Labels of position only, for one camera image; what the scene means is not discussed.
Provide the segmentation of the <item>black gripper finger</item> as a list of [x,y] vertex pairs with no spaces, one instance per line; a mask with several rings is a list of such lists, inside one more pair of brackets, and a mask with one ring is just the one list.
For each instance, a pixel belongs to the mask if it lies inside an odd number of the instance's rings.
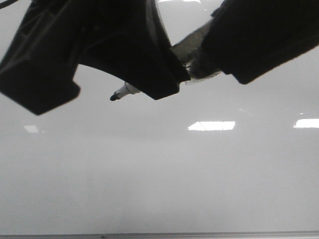
[[241,84],[319,44],[317,0],[225,0],[212,17],[201,47]]
[[0,64],[0,91],[41,115],[80,93],[86,65],[158,100],[190,79],[154,0],[33,0]]

